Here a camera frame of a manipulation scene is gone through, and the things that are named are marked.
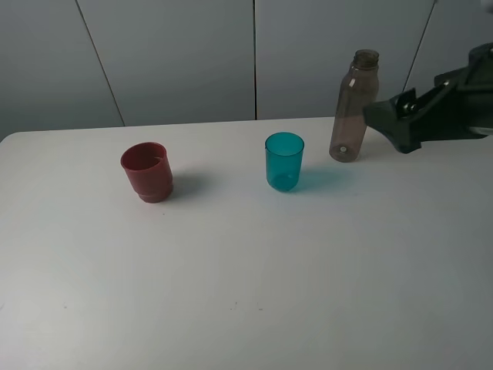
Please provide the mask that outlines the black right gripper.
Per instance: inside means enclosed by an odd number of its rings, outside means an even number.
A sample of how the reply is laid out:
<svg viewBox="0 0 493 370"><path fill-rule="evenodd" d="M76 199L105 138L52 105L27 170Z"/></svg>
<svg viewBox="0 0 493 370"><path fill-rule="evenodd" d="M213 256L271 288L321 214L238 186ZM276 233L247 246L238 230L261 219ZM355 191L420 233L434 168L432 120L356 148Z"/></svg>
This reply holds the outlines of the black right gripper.
<svg viewBox="0 0 493 370"><path fill-rule="evenodd" d="M473 48L468 65L434 78L421 96L409 89L363 108L364 122L399 153L430 141L481 139L492 134L492 44Z"/></svg>

